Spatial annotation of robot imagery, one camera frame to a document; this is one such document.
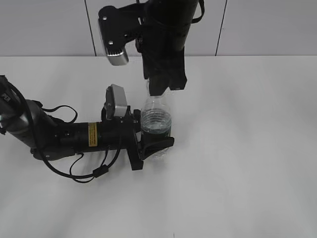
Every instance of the sticker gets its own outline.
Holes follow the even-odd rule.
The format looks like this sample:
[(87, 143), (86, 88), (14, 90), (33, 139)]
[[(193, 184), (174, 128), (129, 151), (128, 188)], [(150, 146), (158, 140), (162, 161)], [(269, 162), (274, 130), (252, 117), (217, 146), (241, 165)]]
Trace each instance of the sticker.
[(97, 123), (88, 123), (89, 147), (98, 146)]

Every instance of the white tabletop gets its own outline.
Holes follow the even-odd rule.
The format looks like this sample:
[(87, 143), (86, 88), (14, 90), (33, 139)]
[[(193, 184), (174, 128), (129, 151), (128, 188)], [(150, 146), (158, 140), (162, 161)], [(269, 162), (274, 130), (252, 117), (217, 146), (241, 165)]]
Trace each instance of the white tabletop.
[[(133, 172), (124, 151), (88, 184), (53, 174), (1, 136), (0, 237), (316, 237), (316, 65), (317, 57), (186, 58), (186, 89), (170, 95), (175, 145), (166, 159)], [(0, 74), (46, 108), (73, 106), (79, 122), (100, 120), (112, 83), (133, 109), (146, 95), (141, 58), (122, 67), (0, 58)], [(75, 172), (91, 172), (102, 156), (86, 154)], [(53, 165), (67, 172), (74, 160)]]

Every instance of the plastic water bottle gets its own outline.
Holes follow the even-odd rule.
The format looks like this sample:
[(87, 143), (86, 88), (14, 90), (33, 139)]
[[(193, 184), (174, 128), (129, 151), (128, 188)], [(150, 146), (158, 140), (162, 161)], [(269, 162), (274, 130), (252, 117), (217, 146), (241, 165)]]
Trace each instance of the plastic water bottle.
[[(141, 109), (141, 130), (142, 133), (149, 134), (153, 138), (170, 136), (172, 117), (165, 94), (161, 96), (150, 96), (145, 101)], [(167, 149), (160, 150), (151, 155), (152, 159), (162, 159)]]

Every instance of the cable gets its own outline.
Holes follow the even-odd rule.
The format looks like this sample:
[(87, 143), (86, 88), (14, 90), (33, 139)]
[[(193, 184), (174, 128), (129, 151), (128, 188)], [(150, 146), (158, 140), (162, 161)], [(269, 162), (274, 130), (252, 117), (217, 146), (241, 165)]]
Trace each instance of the cable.
[[(84, 153), (80, 153), (80, 157), (77, 159), (77, 160), (75, 160), (75, 162), (70, 166), (70, 168), (69, 168), (69, 174), (70, 175), (73, 175), (72, 173), (71, 173), (71, 169), (73, 168), (73, 166), (77, 163), (77, 161), (79, 161), (80, 159), (82, 159), (83, 157), (84, 157)], [(81, 181), (81, 180), (77, 180), (77, 179), (75, 179), (75, 178), (73, 178), (73, 180), (75, 181), (75, 182), (78, 182), (78, 183), (89, 183), (90, 181), (92, 181), (94, 179), (94, 177), (92, 177), (90, 180), (87, 180), (87, 181)]]
[(120, 151), (121, 151), (121, 144), (122, 144), (122, 139), (121, 139), (121, 133), (120, 133), (120, 137), (119, 137), (119, 148), (117, 149), (117, 152), (114, 155), (114, 158), (112, 159), (112, 161), (110, 162), (110, 164), (107, 165), (108, 168), (110, 168), (115, 161), (118, 159)]

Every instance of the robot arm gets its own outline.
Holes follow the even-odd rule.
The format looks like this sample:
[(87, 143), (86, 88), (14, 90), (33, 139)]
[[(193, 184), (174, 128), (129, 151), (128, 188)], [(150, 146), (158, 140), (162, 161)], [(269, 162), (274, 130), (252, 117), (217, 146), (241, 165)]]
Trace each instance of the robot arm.
[[(198, 2), (202, 16), (193, 19)], [(125, 44), (136, 40), (150, 95), (162, 95), (168, 87), (182, 90), (187, 82), (185, 41), (191, 24), (200, 21), (204, 12), (203, 0), (149, 0), (119, 9), (106, 6), (99, 11), (106, 56), (112, 65), (127, 64)]]
[[(99, 25), (106, 55), (113, 65), (128, 63), (125, 44), (136, 40), (142, 53), (144, 78), (150, 80), (150, 94), (161, 95), (167, 87), (184, 89), (184, 44), (198, 1), (204, 14), (203, 0), (149, 0), (123, 8), (106, 6), (99, 12)], [(20, 91), (0, 75), (0, 133), (9, 132), (31, 149), (36, 159), (43, 160), (54, 173), (77, 182), (93, 179), (108, 172), (121, 149), (126, 149), (132, 170), (141, 170), (143, 161), (153, 153), (174, 145), (169, 136), (141, 135), (140, 111), (131, 113), (122, 87), (112, 84), (106, 90), (101, 122), (75, 123), (54, 118), (38, 101), (26, 100)], [(117, 150), (109, 164), (102, 164), (91, 174), (76, 176), (57, 170), (52, 160), (85, 152)]]

